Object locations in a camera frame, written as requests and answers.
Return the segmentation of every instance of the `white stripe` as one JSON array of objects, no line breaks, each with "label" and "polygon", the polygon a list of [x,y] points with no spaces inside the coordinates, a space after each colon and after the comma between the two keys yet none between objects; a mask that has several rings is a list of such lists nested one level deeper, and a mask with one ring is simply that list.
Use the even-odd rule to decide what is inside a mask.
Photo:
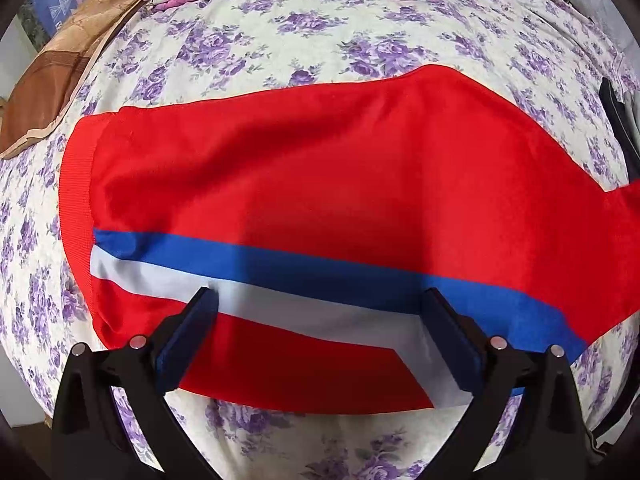
[{"label": "white stripe", "polygon": [[326,341],[396,351],[438,408],[468,404],[420,318],[343,303],[315,300],[270,288],[218,280],[144,262],[119,260],[98,246],[91,252],[91,274],[152,298],[187,303],[201,286],[214,288],[219,311]]}]

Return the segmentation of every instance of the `bed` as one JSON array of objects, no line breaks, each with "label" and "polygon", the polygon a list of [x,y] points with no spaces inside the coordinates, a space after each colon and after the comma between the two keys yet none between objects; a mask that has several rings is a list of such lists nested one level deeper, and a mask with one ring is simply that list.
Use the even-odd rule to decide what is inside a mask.
[{"label": "bed", "polygon": [[[210,0],[139,10],[62,124],[0,163],[0,342],[45,412],[52,415],[71,346],[102,348],[60,239],[60,163],[80,117],[387,78],[428,63],[454,67],[518,105],[603,189],[628,182],[598,88],[603,76],[619,92],[640,85],[619,47],[563,0]],[[636,314],[573,364],[588,427],[616,399],[637,341]],[[115,394],[140,458],[158,466],[124,394]],[[465,410],[328,416],[182,390],[166,399],[223,478],[245,479],[415,478]],[[510,400],[483,463],[497,456],[519,402]]]}]

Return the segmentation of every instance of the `wall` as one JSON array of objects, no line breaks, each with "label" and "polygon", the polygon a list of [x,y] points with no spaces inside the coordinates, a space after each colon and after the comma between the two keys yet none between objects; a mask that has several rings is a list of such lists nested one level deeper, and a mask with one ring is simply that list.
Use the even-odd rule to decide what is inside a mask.
[{"label": "wall", "polygon": [[36,50],[14,18],[0,40],[0,97],[7,99],[11,90],[36,57]]},{"label": "wall", "polygon": [[44,412],[0,346],[0,411],[9,426],[44,421]]},{"label": "wall", "polygon": [[[14,18],[0,40],[0,96],[9,97],[14,85],[35,56],[33,45]],[[44,420],[44,412],[31,396],[1,346],[0,410],[11,426],[24,426]]]}]

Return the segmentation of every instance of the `blue foam pad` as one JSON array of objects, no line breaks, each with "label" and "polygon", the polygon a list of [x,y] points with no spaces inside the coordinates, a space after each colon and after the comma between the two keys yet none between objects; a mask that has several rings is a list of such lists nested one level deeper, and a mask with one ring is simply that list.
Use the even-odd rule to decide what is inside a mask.
[{"label": "blue foam pad", "polygon": [[430,290],[422,295],[420,318],[458,387],[475,394],[482,387],[482,357]]},{"label": "blue foam pad", "polygon": [[175,390],[218,315],[218,293],[201,288],[182,311],[182,322],[156,357],[156,389]]}]

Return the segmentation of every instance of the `grey cloth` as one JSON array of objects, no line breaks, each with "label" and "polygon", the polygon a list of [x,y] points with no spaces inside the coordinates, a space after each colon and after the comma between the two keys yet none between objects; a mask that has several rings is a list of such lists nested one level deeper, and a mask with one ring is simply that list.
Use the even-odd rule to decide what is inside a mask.
[{"label": "grey cloth", "polygon": [[638,90],[634,91],[634,119],[638,130],[640,130],[640,92]]},{"label": "grey cloth", "polygon": [[626,118],[629,121],[629,128],[631,129],[631,140],[636,150],[640,152],[640,131],[638,130],[638,122],[636,122],[636,118],[634,117],[634,96],[631,92],[625,92],[624,99]]}]

